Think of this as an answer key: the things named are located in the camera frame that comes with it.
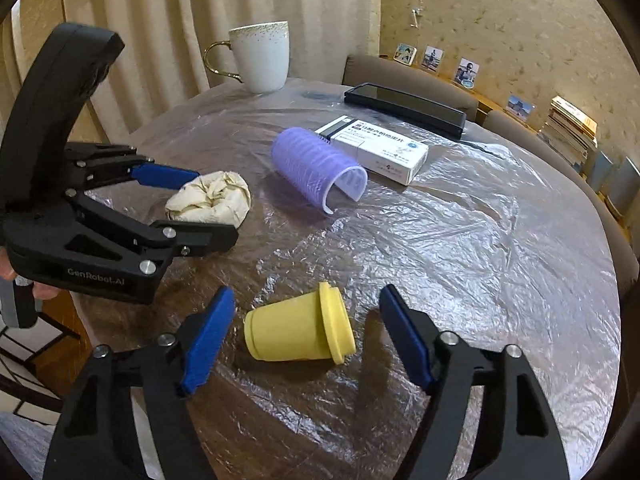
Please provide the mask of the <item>beige paper ball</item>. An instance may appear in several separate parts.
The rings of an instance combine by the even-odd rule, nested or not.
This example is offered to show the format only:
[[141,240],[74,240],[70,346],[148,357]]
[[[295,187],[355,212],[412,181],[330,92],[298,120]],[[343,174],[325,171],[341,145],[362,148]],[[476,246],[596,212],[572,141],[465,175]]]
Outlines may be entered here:
[[238,228],[251,206],[250,189],[237,172],[215,171],[183,185],[166,202],[165,214],[175,221],[230,224]]

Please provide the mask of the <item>purple hair roller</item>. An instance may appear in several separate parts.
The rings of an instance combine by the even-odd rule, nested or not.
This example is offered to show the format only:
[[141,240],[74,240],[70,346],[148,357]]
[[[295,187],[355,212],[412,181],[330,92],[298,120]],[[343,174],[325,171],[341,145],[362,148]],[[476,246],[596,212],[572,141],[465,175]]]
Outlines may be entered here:
[[359,202],[367,188],[368,174],[359,162],[304,128],[283,130],[271,145],[271,160],[277,172],[325,214],[333,214],[328,205],[332,188],[353,202]]

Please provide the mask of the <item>beige curtain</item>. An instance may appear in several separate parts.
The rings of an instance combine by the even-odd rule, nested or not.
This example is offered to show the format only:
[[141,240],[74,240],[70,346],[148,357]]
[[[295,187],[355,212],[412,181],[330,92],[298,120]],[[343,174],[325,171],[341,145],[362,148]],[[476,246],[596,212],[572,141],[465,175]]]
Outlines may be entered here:
[[285,21],[294,77],[342,79],[352,53],[375,54],[381,0],[17,0],[1,18],[1,108],[8,112],[44,40],[74,22],[118,32],[124,50],[82,109],[76,140],[119,141],[225,82],[230,29]]

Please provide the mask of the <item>clear plastic table cover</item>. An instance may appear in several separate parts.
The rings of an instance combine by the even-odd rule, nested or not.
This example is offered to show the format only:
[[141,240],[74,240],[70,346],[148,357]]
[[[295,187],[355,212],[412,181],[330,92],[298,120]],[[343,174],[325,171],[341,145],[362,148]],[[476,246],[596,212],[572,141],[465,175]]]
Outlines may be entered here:
[[[277,173],[271,145],[286,128],[314,130],[343,115],[421,141],[428,154],[410,185],[371,176],[359,202],[333,191],[333,214],[324,214]],[[530,155],[491,154],[348,107],[341,87],[301,79],[266,96],[223,84],[129,141],[166,165],[235,171],[253,203],[230,252],[176,259],[150,306],[76,296],[93,342],[142,346],[201,310],[221,285],[246,315],[328,282],[352,322],[357,350],[336,366],[255,361],[234,321],[212,376],[189,401],[219,478],[393,477],[427,396],[409,382],[378,315],[389,284],[473,346],[520,346],[570,475],[590,469],[615,398],[620,300],[600,218],[571,180]]]

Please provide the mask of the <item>white medicine box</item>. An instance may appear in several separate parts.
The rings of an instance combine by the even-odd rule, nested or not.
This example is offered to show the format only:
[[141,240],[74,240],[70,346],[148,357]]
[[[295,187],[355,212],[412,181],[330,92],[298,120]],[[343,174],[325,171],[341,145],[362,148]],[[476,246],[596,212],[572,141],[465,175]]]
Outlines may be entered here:
[[412,182],[427,159],[426,144],[346,115],[314,132],[363,168],[405,186]]

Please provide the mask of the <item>grey speaker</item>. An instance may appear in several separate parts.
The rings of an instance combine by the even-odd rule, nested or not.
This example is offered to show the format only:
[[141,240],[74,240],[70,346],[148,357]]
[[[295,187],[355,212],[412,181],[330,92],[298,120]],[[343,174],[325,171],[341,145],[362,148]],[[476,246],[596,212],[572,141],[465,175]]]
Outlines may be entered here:
[[640,172],[637,165],[626,157],[608,182],[606,200],[617,217],[623,217],[639,192]]

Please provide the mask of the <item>small blue grey box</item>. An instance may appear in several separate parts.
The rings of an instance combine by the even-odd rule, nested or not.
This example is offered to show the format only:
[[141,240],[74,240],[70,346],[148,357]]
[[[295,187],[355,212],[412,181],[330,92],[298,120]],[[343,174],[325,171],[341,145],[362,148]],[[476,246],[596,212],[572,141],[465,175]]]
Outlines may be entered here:
[[612,159],[604,151],[599,150],[589,156],[585,174],[587,176],[587,184],[594,192],[600,191],[612,168]]

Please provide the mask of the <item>dark blue phone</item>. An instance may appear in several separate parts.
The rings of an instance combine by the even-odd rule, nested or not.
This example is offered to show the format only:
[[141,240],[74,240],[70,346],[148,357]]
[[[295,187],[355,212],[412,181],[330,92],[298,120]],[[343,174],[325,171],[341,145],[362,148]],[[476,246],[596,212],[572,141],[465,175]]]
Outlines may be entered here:
[[454,141],[461,140],[466,123],[462,110],[370,82],[346,90],[344,102],[392,115]]

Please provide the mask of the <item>stack of books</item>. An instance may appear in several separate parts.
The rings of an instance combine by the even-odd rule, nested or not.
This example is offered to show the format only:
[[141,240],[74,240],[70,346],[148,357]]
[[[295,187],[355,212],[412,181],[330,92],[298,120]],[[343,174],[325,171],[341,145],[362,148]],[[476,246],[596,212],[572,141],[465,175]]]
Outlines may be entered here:
[[580,171],[598,150],[597,128],[598,124],[580,108],[562,96],[555,96],[538,136]]

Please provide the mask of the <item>photo frame left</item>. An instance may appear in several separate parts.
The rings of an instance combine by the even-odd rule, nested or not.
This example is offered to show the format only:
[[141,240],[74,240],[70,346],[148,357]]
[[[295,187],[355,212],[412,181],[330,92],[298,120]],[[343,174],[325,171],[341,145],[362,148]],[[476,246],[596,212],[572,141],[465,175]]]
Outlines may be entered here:
[[398,44],[394,52],[393,60],[405,66],[411,66],[416,58],[418,49],[411,44]]

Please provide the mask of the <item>photo frame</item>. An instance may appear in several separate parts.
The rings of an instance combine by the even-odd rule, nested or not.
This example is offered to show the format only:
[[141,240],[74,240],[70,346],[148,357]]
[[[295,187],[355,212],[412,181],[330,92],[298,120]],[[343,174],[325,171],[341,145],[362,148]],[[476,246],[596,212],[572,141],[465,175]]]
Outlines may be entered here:
[[421,61],[421,67],[424,70],[428,70],[429,72],[437,74],[443,56],[444,51],[442,49],[433,46],[427,46],[425,48],[424,55]]
[[405,66],[411,66],[416,58],[418,49],[411,44],[398,44],[394,52],[393,60]]
[[465,89],[473,89],[480,66],[467,58],[462,58],[454,74],[454,82]]

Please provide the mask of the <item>photo frame middle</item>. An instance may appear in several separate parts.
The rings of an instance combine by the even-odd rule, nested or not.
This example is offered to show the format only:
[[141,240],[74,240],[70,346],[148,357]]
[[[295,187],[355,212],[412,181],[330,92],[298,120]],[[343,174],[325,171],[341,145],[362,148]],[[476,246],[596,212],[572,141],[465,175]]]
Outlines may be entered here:
[[443,56],[444,51],[442,49],[433,46],[427,46],[425,48],[424,55],[421,61],[421,67],[424,70],[428,70],[429,72],[437,74]]

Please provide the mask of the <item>photo frame right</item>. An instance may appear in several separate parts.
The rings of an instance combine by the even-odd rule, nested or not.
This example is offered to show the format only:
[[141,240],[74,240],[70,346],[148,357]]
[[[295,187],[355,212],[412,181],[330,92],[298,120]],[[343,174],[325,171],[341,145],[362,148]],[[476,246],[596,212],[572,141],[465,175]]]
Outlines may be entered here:
[[473,89],[480,66],[467,58],[462,58],[454,74],[454,82],[465,89]]

